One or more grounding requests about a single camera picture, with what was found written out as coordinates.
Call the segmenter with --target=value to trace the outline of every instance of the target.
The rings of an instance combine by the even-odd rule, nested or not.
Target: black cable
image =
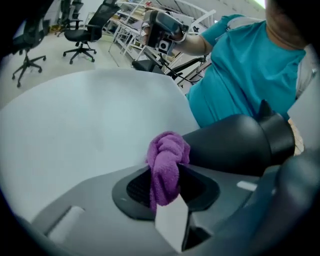
[[[174,73],[177,77],[179,77],[179,78],[182,78],[183,80],[186,80],[187,82],[189,82],[189,83],[197,83],[197,82],[199,82],[202,78],[203,78],[203,76],[201,76],[201,78],[199,79],[199,80],[197,80],[197,81],[191,81],[191,80],[189,80],[189,79],[186,79],[185,77],[182,77],[181,75],[179,75],[179,74],[177,74],[175,71],[173,71],[170,67],[168,67],[168,65],[166,64],[166,62],[165,62],[165,60],[164,60],[164,57],[162,56],[162,53],[160,53],[160,58],[161,58],[161,60],[162,60],[162,62],[163,62],[163,65],[168,69],[168,70],[170,70],[172,73]],[[200,67],[200,65],[198,66],[198,68],[197,68],[197,72],[196,72],[196,75],[197,76],[199,76],[199,72],[198,72],[198,70],[199,70],[199,67]]]

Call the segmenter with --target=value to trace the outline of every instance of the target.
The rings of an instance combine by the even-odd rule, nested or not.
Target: purple towel
[[[151,169],[150,208],[166,206],[180,193],[177,164],[189,163],[190,146],[177,133],[166,131],[155,137],[147,152]]]

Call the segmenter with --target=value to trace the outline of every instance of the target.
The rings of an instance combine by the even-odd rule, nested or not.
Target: teal shirt
[[[255,116],[261,100],[287,117],[295,102],[298,65],[306,52],[274,44],[265,21],[227,31],[239,16],[223,16],[202,34],[213,46],[212,65],[187,95],[200,127],[234,114]]]

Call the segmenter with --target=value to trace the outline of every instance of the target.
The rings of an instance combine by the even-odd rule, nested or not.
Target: white table
[[[91,177],[145,161],[164,131],[198,129],[185,96],[164,75],[98,69],[40,84],[0,112],[0,185],[32,221]]]

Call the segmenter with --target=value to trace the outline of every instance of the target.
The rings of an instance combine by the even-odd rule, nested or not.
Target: floor
[[[120,54],[120,48],[117,45],[113,45],[110,52],[117,59],[119,67],[117,66],[108,52],[110,44],[110,42],[106,41],[90,43],[90,47],[97,51],[93,55],[95,62],[92,63],[89,57],[79,54],[73,60],[73,64],[70,65],[69,61],[73,53],[67,53],[66,57],[63,57],[63,52],[75,49],[75,43],[66,40],[63,34],[60,37],[49,34],[43,39],[41,44],[32,49],[28,54],[30,59],[46,55],[46,61],[40,59],[36,62],[36,64],[42,67],[42,73],[38,73],[38,68],[28,68],[20,81],[20,88],[17,88],[20,71],[15,75],[15,80],[12,80],[12,74],[22,65],[25,53],[23,55],[16,53],[15,55],[11,54],[5,57],[0,69],[0,109],[23,92],[56,77],[94,69],[117,69],[119,67],[130,69],[131,60]]]

